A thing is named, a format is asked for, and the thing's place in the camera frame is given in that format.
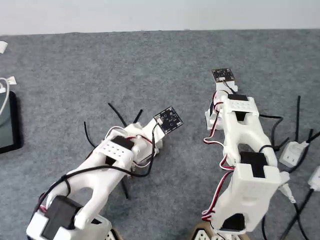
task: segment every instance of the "circuit board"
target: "circuit board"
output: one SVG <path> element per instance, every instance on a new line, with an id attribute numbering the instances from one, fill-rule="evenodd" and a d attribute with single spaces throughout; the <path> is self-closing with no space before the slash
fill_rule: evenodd
<path id="1" fill-rule="evenodd" d="M 216 83 L 235 80 L 235 76 L 230 68 L 213 69 L 211 72 Z"/>
<path id="2" fill-rule="evenodd" d="M 184 124 L 172 106 L 155 115 L 153 118 L 166 135 Z"/>

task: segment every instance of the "wire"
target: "wire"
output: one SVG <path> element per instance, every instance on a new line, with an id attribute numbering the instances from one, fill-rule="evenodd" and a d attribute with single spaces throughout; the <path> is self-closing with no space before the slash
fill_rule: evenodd
<path id="1" fill-rule="evenodd" d="M 134 119 L 134 121 L 133 121 L 133 123 L 134 123 L 134 124 L 135 124 L 136 122 L 138 122 L 138 120 L 139 120 L 139 118 L 140 118 L 140 116 L 141 116 L 142 112 L 143 112 L 143 110 L 142 110 L 142 109 L 140 109 L 140 111 L 138 112 L 137 116 L 135 117 L 135 119 Z"/>
<path id="2" fill-rule="evenodd" d="M 222 91 L 222 92 L 225 92 L 226 94 L 228 94 L 228 92 L 225 91 L 225 90 L 217 90 L 217 91 L 214 92 L 214 94 L 212 95 L 212 101 L 211 101 L 210 108 L 209 108 L 209 116 L 211 116 L 212 113 L 213 113 L 214 106 L 216 105 L 215 102 L 214 102 L 214 100 L 215 100 L 216 94 L 217 94 L 219 91 Z"/>
<path id="3" fill-rule="evenodd" d="M 272 145 L 263 145 L 263 146 L 260 148 L 259 153 L 261 153 L 262 150 L 265 149 L 265 148 L 272 148 L 272 149 L 274 149 L 274 146 L 272 146 Z"/>
<path id="4" fill-rule="evenodd" d="M 115 114 L 119 117 L 120 121 L 122 122 L 122 124 L 126 127 L 128 126 L 127 123 L 125 122 L 124 118 L 120 115 L 120 113 L 117 111 L 117 109 L 115 109 L 115 107 L 108 102 L 108 105 L 110 106 L 110 108 L 112 108 L 112 110 L 115 112 Z"/>
<path id="5" fill-rule="evenodd" d="M 296 102 L 296 122 L 295 122 L 295 138 L 294 141 L 299 141 L 299 118 L 300 118 L 300 100 L 301 96 L 299 95 Z"/>
<path id="6" fill-rule="evenodd" d="M 222 235 L 220 235 L 219 233 L 216 233 L 217 235 L 220 236 L 220 238 L 222 238 L 223 240 L 226 240 Z"/>
<path id="7" fill-rule="evenodd" d="M 271 130 L 271 145 L 275 146 L 276 127 L 284 120 L 284 118 L 282 116 L 272 116 L 272 115 L 266 115 L 266 114 L 260 114 L 259 116 L 262 118 L 268 118 L 268 119 L 278 119 L 278 121 L 273 125 Z"/>
<path id="8" fill-rule="evenodd" d="M 237 93 L 228 85 L 228 83 L 226 82 L 225 79 L 223 80 L 223 84 L 224 84 L 228 89 L 230 89 L 230 91 L 232 92 L 232 94 L 237 95 Z"/>
<path id="9" fill-rule="evenodd" d="M 218 116 L 219 116 L 219 112 L 217 112 L 217 114 L 216 114 L 216 116 L 215 116 L 214 123 L 213 123 L 213 125 L 212 125 L 212 129 L 211 129 L 211 132 L 210 132 L 210 136 L 205 137 L 205 138 L 203 139 L 203 142 L 204 142 L 205 144 L 219 144 L 220 146 L 225 147 L 222 142 L 219 142 L 219 141 L 209 141 L 209 139 L 211 139 L 211 138 L 214 136 L 214 134 L 215 134 L 216 126 L 217 126 L 217 122 L 218 122 Z"/>
<path id="10" fill-rule="evenodd" d="M 309 137 L 308 137 L 308 138 L 310 138 L 310 137 L 312 136 L 313 131 L 314 131 L 313 129 L 310 129 L 310 131 L 309 131 Z M 300 157 L 298 163 L 296 164 L 296 166 L 292 167 L 292 168 L 288 171 L 288 173 L 291 174 L 291 173 L 293 173 L 295 170 L 297 170 L 297 169 L 300 167 L 300 165 L 301 165 L 301 164 L 304 162 L 304 160 L 306 159 L 306 156 L 307 156 L 308 151 L 309 151 L 309 147 L 310 147 L 310 144 L 305 147 L 305 149 L 303 150 L 302 156 Z"/>
<path id="11" fill-rule="evenodd" d="M 223 157 L 223 159 L 219 163 L 219 167 L 223 170 L 235 170 L 234 166 L 224 166 L 226 160 L 227 160 L 227 154 Z"/>
<path id="12" fill-rule="evenodd" d="M 155 129 L 156 127 L 158 126 L 159 124 L 157 123 L 154 128 L 152 129 L 152 153 L 151 153 L 151 160 L 150 160 L 150 164 L 149 164 L 149 168 L 147 170 L 146 173 L 144 174 L 138 174 L 138 173 L 134 173 L 134 172 L 131 172 L 131 171 L 128 171 L 126 169 L 123 169 L 123 168 L 120 168 L 120 167 L 117 167 L 117 166 L 112 166 L 112 165 L 100 165 L 100 166 L 95 166 L 95 167 L 89 167 L 89 168 L 85 168 L 85 169 L 81 169 L 81 170 L 78 170 L 78 171 L 74 171 L 72 173 L 69 173 L 69 174 L 65 174 L 63 175 L 62 177 L 60 177 L 60 179 L 58 181 L 56 181 L 55 183 L 53 183 L 49 189 L 40 196 L 39 198 L 39 201 L 38 203 L 36 204 L 34 210 L 33 210 L 33 213 L 32 213 L 32 216 L 31 216 L 31 219 L 33 218 L 33 216 L 35 215 L 35 213 L 37 212 L 37 210 L 39 209 L 39 207 L 41 206 L 42 202 L 44 201 L 44 199 L 49 195 L 49 193 L 56 187 L 58 186 L 59 184 L 65 182 L 65 180 L 69 179 L 69 178 L 72 178 L 76 175 L 79 175 L 79 174 L 83 174 L 83 173 L 87 173 L 87 172 L 91 172 L 91 171 L 95 171 L 95 170 L 102 170 L 102 169 L 114 169 L 114 170 L 118 170 L 120 172 L 123 172 L 123 173 L 126 173 L 126 174 L 129 174 L 131 176 L 134 176 L 134 177 L 137 177 L 137 178 L 144 178 L 146 176 L 148 176 L 151 172 L 151 168 L 152 168 L 152 165 L 153 165 L 153 162 L 154 162 L 154 156 L 155 156 L 155 147 L 156 147 L 156 143 L 155 143 Z"/>
<path id="13" fill-rule="evenodd" d="M 4 109 L 5 109 L 6 104 L 7 104 L 7 102 L 8 102 L 9 93 L 10 93 L 10 84 L 9 84 L 8 80 L 7 80 L 6 78 L 4 78 L 4 77 L 0 77 L 0 80 L 5 81 L 5 84 L 6 84 L 6 95 L 5 95 L 5 99 L 4 99 L 3 104 L 2 104 L 2 106 L 1 106 L 1 108 L 0 108 L 0 116 L 1 116 L 2 112 L 3 112 Z"/>
<path id="14" fill-rule="evenodd" d="M 215 192 L 214 192 L 214 195 L 213 195 L 213 198 L 212 198 L 212 202 L 209 206 L 209 208 L 207 210 L 204 210 L 202 212 L 202 219 L 203 218 L 207 218 L 207 215 L 210 214 L 210 213 L 214 213 L 215 211 L 213 211 L 213 208 L 215 207 L 216 205 L 216 202 L 218 200 L 218 196 L 219 196 L 219 192 L 221 190 L 221 187 L 222 185 L 224 184 L 224 181 L 226 180 L 227 176 L 229 174 L 233 173 L 233 171 L 228 171 L 226 174 L 223 175 L 223 177 L 221 178 L 219 184 L 218 184 L 218 187 L 216 188 Z"/>
<path id="15" fill-rule="evenodd" d="M 294 208 L 295 208 L 296 213 L 298 214 L 298 212 L 299 212 L 298 204 L 295 202 L 295 203 L 293 203 L 293 206 L 294 206 Z M 299 225 L 300 231 L 301 231 L 304 239 L 305 239 L 305 240 L 309 240 L 309 238 L 307 237 L 307 235 L 306 235 L 306 233 L 305 233 L 304 228 L 302 227 L 301 219 L 300 219 L 300 214 L 298 215 L 298 225 Z"/>
<path id="16" fill-rule="evenodd" d="M 311 143 L 313 140 L 315 140 L 317 137 L 320 136 L 320 131 L 317 132 L 315 135 L 313 135 L 312 137 L 309 137 L 309 139 L 307 141 L 305 141 L 307 144 Z"/>
<path id="17" fill-rule="evenodd" d="M 94 145 L 94 144 L 92 143 L 92 141 L 90 140 L 90 138 L 89 138 L 88 131 L 87 131 L 87 124 L 86 124 L 85 121 L 83 122 L 83 125 L 84 125 L 84 132 L 85 132 L 86 139 L 88 140 L 88 142 L 90 143 L 90 145 L 91 145 L 92 147 L 96 148 L 97 146 Z"/>
<path id="18" fill-rule="evenodd" d="M 127 132 L 123 127 L 121 127 L 121 126 L 113 126 L 113 127 L 111 127 L 111 128 L 109 129 L 109 131 L 106 133 L 104 139 L 106 139 L 106 138 L 109 136 L 109 134 L 111 133 L 111 131 L 114 130 L 114 129 L 121 129 L 121 130 L 123 130 L 123 131 L 125 132 L 126 135 L 128 135 L 128 132 Z"/>
<path id="19" fill-rule="evenodd" d="M 261 221 L 261 229 L 262 229 L 262 236 L 264 240 L 268 240 L 267 239 L 267 235 L 266 235 L 266 230 L 265 230 L 265 224 L 266 224 L 266 215 L 263 216 L 262 221 Z"/>
<path id="20" fill-rule="evenodd" d="M 310 188 L 309 192 L 307 193 L 307 195 L 304 198 L 304 201 L 301 204 L 300 209 L 298 210 L 298 212 L 295 214 L 295 216 L 292 218 L 292 220 L 290 221 L 290 223 L 288 224 L 287 228 L 284 230 L 283 234 L 280 237 L 280 240 L 284 240 L 286 238 L 286 236 L 288 235 L 290 229 L 292 228 L 292 226 L 295 224 L 296 220 L 299 218 L 301 212 L 304 210 L 306 204 L 308 203 L 311 195 L 313 194 L 315 190 Z"/>

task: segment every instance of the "white wall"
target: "white wall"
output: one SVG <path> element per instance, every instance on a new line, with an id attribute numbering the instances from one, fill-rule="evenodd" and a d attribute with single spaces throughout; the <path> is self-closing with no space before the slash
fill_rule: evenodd
<path id="1" fill-rule="evenodd" d="M 0 0 L 0 35 L 320 28 L 320 0 Z"/>

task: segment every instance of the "power adapter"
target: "power adapter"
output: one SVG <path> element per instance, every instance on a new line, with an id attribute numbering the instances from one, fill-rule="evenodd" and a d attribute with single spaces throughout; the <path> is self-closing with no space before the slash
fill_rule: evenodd
<path id="1" fill-rule="evenodd" d="M 320 166 L 318 166 L 311 175 L 308 184 L 315 191 L 320 191 Z"/>
<path id="2" fill-rule="evenodd" d="M 298 164 L 302 152 L 308 145 L 309 143 L 307 143 L 306 141 L 303 141 L 302 143 L 298 143 L 296 141 L 289 142 L 285 146 L 279 158 L 279 162 L 286 165 L 289 168 L 296 166 Z"/>

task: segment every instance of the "white robotic arm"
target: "white robotic arm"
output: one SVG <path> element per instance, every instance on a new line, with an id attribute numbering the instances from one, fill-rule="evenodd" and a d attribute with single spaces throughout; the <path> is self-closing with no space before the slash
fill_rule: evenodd
<path id="1" fill-rule="evenodd" d="M 175 110 L 169 107 L 144 128 L 140 123 L 126 128 L 112 127 L 91 155 L 54 186 L 45 207 L 36 209 L 26 230 L 28 237 L 33 240 L 116 239 L 111 223 L 99 215 L 109 194 L 134 166 L 143 164 L 150 172 L 153 157 L 162 147 L 162 138 L 182 124 Z M 91 199 L 83 207 L 68 198 L 82 188 L 93 190 Z"/>
<path id="2" fill-rule="evenodd" d="M 209 209 L 202 213 L 202 219 L 210 222 L 215 233 L 234 240 L 239 239 L 238 235 L 255 229 L 282 181 L 275 152 L 260 124 L 254 99 L 236 94 L 238 88 L 234 87 L 234 78 L 219 81 L 219 77 L 215 77 L 215 81 L 213 107 L 205 112 L 205 117 L 207 128 L 212 129 L 210 138 L 216 129 L 223 129 L 225 139 L 223 144 L 209 141 L 209 138 L 204 142 L 223 146 L 220 167 L 232 172 L 221 179 Z M 239 144 L 249 145 L 254 152 L 239 153 Z M 225 162 L 230 167 L 223 167 Z M 231 174 L 227 189 L 218 197 L 222 183 Z"/>

